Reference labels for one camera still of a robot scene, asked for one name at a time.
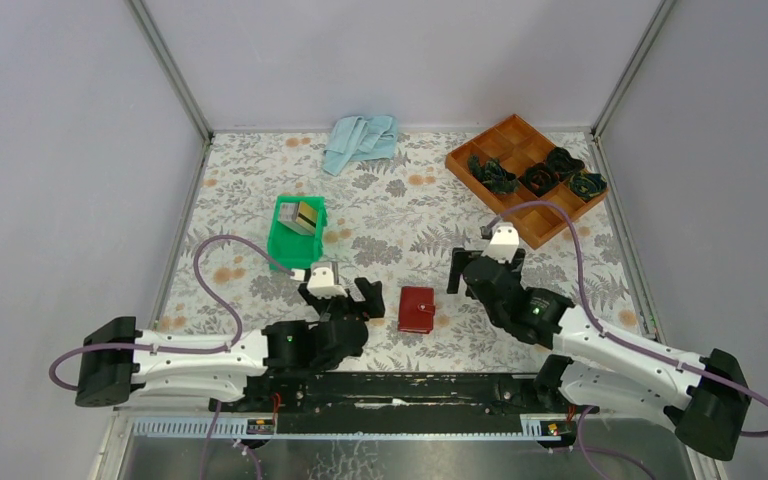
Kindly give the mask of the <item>red leather card holder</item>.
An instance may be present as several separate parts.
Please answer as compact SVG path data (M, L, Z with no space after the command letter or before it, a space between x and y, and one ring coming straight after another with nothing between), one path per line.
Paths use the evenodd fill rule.
M428 334L434 327L435 293L430 287L404 286L400 292L397 330Z

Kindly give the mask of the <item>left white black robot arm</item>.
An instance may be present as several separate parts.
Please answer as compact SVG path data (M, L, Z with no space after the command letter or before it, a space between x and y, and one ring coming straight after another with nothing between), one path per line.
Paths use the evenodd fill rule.
M367 323L383 317L386 306L379 281L358 277L353 290L360 298L319 279L302 283L298 292L317 321L280 321L240 340L159 335L137 330L132 317L116 318L86 337L79 350L75 403L99 408L138 397L192 397L259 410L271 388L262 377L320 374L362 355Z

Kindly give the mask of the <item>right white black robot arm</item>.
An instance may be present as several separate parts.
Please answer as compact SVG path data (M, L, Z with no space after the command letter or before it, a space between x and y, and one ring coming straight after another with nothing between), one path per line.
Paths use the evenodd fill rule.
M550 350L533 386L543 410L567 404L618 410L665 428L703 455L733 459L751 400L730 353L700 355L613 325L595 327L570 298L522 286L520 266L456 247L448 293L461 284L494 327Z

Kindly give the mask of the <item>green plastic bin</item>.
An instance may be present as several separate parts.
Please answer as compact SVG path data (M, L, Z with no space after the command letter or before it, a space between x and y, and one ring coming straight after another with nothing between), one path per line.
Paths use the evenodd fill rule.
M314 236L294 233L278 222L282 202L305 201L319 210L318 228ZM309 268L324 253L324 233L328 224L326 201L322 196L287 196L276 199L267 242L268 253L288 268Z

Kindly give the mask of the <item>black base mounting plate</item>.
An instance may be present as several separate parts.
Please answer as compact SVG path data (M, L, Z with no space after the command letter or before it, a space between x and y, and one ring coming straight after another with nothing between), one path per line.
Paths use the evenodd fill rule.
M241 399L210 411L263 413L280 434L506 434L523 415L577 415L531 374L326 372L248 380Z

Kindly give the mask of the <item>dark rolled sock left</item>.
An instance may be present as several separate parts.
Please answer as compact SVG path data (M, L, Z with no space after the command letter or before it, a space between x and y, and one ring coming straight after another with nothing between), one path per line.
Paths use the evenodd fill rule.
M478 156L472 155L467 167L472 176L495 195L514 194L520 185L518 177L504 169L496 158L481 162Z

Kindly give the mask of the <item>dark rolled sock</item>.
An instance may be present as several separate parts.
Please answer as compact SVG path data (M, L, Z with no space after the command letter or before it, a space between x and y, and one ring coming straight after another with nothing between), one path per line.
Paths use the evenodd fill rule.
M478 156L472 155L467 167L472 176L495 195L514 194L520 185L518 177L504 169L496 158L481 162Z
M567 149L562 147L553 148L547 154L544 163L559 182L566 181L585 168L582 160L574 158Z
M560 183L545 163L537 163L528 167L519 177L519 181L537 197L544 196Z
M608 189L608 183L602 175L584 170L571 175L566 185L584 202L592 201Z

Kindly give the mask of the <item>orange compartment tray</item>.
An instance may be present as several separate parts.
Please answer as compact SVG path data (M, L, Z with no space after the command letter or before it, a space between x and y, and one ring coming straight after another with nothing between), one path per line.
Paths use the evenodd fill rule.
M554 204L555 208L526 207L503 217L533 249L567 229L559 210L575 221L609 191L605 177L516 114L452 150L445 165L496 213L523 202Z

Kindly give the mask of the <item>dark rolled sock middle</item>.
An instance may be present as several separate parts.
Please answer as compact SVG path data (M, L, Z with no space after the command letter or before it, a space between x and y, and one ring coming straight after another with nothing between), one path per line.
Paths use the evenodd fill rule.
M519 181L537 197L544 196L560 183L545 163L537 163L528 167L519 177Z

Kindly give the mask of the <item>dark rolled sock top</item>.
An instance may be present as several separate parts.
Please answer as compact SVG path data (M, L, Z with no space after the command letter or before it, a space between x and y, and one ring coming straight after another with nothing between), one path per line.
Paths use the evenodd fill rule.
M574 158L567 149L562 147L553 148L547 154L544 163L559 182L566 181L585 168L582 160Z

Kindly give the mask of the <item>dark rolled sock right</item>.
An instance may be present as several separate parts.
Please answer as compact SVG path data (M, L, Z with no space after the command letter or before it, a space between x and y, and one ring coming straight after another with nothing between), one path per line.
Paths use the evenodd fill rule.
M584 170L571 175L566 185L584 202L592 201L608 189L608 183L602 175Z

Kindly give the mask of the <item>light blue cloth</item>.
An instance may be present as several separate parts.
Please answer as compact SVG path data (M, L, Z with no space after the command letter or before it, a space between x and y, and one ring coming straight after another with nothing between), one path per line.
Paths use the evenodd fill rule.
M322 168L337 176L350 162L392 159L398 134L398 121L393 116L344 117L330 132Z

